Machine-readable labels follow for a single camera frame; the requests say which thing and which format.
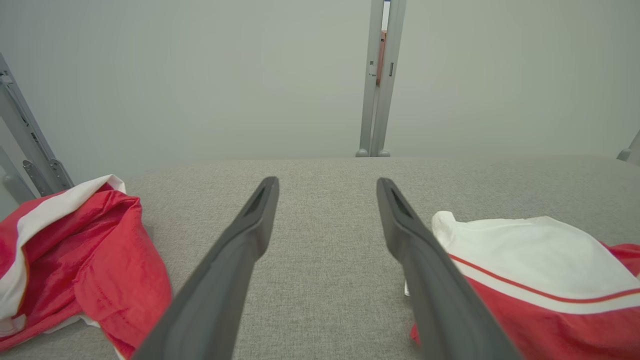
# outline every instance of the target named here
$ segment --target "white fabric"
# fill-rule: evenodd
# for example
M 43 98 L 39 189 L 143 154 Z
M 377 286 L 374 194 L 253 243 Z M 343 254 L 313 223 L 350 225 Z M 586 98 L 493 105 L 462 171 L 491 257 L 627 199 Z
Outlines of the white fabric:
M 85 313 L 79 313 L 78 315 L 75 316 L 71 316 L 70 318 L 66 319 L 65 321 L 59 323 L 57 326 L 52 327 L 51 329 L 45 331 L 45 334 L 50 334 L 52 332 L 56 332 L 64 327 L 67 327 L 73 323 L 76 323 L 78 321 L 84 321 L 85 324 L 89 325 L 89 326 L 93 326 L 93 327 L 97 327 L 98 329 L 100 329 L 100 324 L 95 321 L 94 319 L 90 318 L 89 316 L 87 316 Z
M 6 318 L 0 320 L 0 338 L 3 336 L 9 336 L 24 329 L 27 323 L 27 316 L 22 314 L 15 319 Z
M 114 349 L 116 350 L 116 356 L 118 357 L 118 360 L 126 360 L 125 357 L 118 351 L 117 348 L 114 347 Z
M 15 259 L 9 270 L 0 277 L 0 325 L 8 325 L 8 322 L 13 324 L 13 330 L 3 336 L 21 331 L 25 324 L 22 322 L 22 326 L 18 326 L 19 323 L 11 319 L 17 314 L 27 286 L 27 270 L 24 254 L 20 248 L 49 224 L 82 206 L 104 184 L 109 184 L 114 190 L 126 193 L 122 180 L 114 175 L 102 176 L 50 197 L 18 220 Z
M 439 211 L 431 225 L 463 275 L 506 295 L 575 314 L 640 306 L 640 293 L 618 294 L 640 291 L 640 281 L 592 236 L 553 218 L 464 223 Z

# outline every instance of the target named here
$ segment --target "metal bracket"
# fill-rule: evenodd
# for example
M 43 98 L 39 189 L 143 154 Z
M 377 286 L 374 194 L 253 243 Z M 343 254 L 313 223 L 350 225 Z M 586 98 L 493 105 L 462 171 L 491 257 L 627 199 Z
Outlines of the metal bracket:
M 369 156 L 371 147 L 371 127 L 373 125 L 374 106 L 376 103 L 376 77 L 378 75 L 378 55 L 380 53 L 380 30 L 385 3 L 371 0 L 369 17 L 369 45 L 367 46 L 367 63 L 364 78 L 364 98 L 362 101 L 362 125 L 360 126 L 360 148 L 357 158 Z
M 13 84 L 13 79 L 5 70 L 0 70 L 0 83 L 5 85 Z
M 71 189 L 74 186 L 71 182 L 69 174 L 60 161 L 56 159 L 49 159 L 49 167 L 51 167 L 51 170 L 53 170 L 53 174 L 56 175 L 60 186 L 62 186 L 64 190 Z
M 27 172 L 27 175 L 29 175 L 29 178 L 31 178 L 31 181 L 36 186 L 36 189 L 38 189 L 40 196 L 48 196 L 53 194 L 53 190 L 51 190 L 49 184 L 44 180 L 44 177 L 42 177 L 42 174 L 38 170 L 38 167 L 32 164 L 29 160 L 24 160 L 22 162 L 22 167 L 24 168 L 24 171 Z

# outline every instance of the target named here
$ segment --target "gray table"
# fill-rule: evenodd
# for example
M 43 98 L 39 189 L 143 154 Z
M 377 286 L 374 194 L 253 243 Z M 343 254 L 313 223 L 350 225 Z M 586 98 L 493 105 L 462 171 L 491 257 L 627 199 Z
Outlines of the gray table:
M 280 178 L 271 243 L 256 264 L 238 359 L 416 359 L 404 276 L 387 252 L 377 178 L 392 178 L 429 226 L 548 215 L 609 244 L 640 243 L 640 167 L 614 159 L 358 158 L 229 161 L 155 170 L 126 182 L 177 291 L 265 176 Z M 77 323 L 2 354 L 115 359 Z

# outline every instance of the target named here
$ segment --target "white wall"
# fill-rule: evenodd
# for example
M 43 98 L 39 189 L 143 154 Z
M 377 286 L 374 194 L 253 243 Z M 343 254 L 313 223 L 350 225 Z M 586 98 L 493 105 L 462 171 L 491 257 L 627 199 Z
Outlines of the white wall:
M 77 183 L 227 158 L 350 157 L 370 8 L 5 1 L 0 52 Z
M 385 148 L 602 154 L 640 129 L 640 1 L 407 0 Z

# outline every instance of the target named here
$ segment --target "red fabric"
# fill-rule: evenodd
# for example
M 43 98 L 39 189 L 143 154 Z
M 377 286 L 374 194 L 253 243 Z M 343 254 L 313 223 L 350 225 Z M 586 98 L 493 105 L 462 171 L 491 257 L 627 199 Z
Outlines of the red fabric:
M 607 248 L 634 275 L 640 272 L 640 246 Z M 526 359 L 640 358 L 640 307 L 588 315 L 558 313 L 467 281 Z M 420 345 L 415 324 L 410 336 Z
M 18 219 L 47 198 L 23 204 L 2 221 L 0 239 L 16 239 Z M 0 338 L 0 351 L 84 311 L 130 357 L 171 301 L 166 268 L 141 214 L 139 198 L 105 185 L 79 209 L 32 237 L 22 248 L 29 277 L 17 314 L 27 316 L 27 326 Z M 15 251 L 10 243 L 0 241 L 0 254 Z M 0 256 L 0 274 L 12 259 Z

